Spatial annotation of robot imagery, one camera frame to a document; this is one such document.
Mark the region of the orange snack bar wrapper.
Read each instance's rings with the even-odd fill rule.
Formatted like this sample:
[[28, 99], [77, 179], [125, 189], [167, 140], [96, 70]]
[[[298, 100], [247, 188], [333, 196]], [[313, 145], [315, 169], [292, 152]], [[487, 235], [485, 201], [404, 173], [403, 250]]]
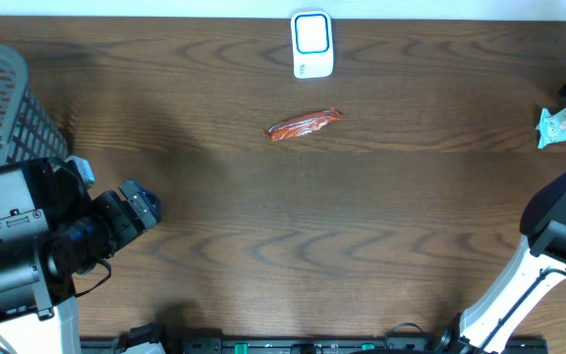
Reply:
[[264, 130], [264, 133], [273, 142], [283, 141], [319, 131], [323, 127], [343, 118], [344, 114], [340, 110], [331, 107], [329, 110], [316, 111], [279, 122]]

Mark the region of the green wet wipes packet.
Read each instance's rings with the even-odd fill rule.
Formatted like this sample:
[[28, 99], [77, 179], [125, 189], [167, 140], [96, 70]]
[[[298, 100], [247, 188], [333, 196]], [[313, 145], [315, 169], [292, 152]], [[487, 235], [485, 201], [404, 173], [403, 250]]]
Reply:
[[536, 130], [539, 134], [538, 148], [545, 148], [551, 144], [566, 142], [566, 131], [562, 124], [566, 119], [566, 108], [551, 114], [546, 108], [540, 113]]

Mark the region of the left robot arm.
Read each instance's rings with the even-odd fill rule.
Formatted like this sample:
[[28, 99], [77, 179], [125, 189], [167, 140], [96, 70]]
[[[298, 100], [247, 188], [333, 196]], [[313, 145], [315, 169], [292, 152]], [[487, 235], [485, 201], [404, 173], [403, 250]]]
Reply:
[[0, 166], [0, 353], [117, 353], [117, 340], [80, 337], [74, 274], [110, 259], [161, 220], [137, 181], [92, 198], [77, 156]]

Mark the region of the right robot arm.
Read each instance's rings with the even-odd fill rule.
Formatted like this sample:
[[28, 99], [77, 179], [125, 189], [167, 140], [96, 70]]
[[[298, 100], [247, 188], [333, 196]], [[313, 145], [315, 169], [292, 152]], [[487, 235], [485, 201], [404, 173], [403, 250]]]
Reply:
[[[566, 97], [566, 84], [561, 92]], [[523, 319], [566, 280], [566, 172], [530, 200], [520, 232], [521, 241], [509, 264], [444, 331], [435, 352], [503, 352]]]

